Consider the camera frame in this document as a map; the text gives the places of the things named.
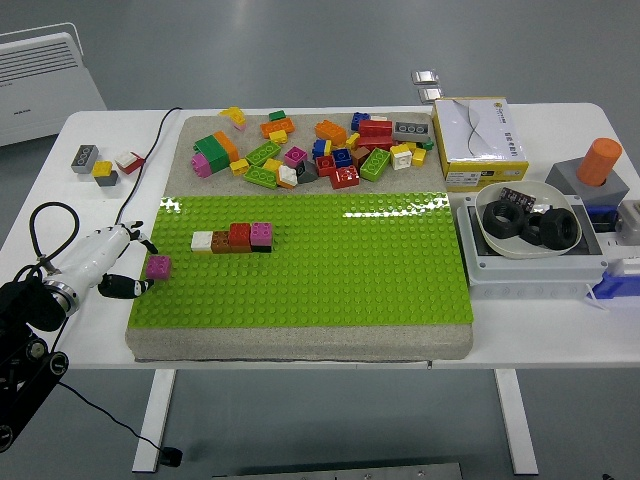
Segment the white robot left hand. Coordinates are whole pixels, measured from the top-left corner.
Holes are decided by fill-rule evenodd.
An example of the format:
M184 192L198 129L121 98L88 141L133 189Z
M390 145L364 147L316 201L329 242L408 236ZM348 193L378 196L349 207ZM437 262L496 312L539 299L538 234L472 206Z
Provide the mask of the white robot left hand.
M78 240L57 270L48 275L44 284L68 293L78 307L89 289L98 285L132 241L142 243L152 254L158 249L139 228L141 221L118 223L95 230Z

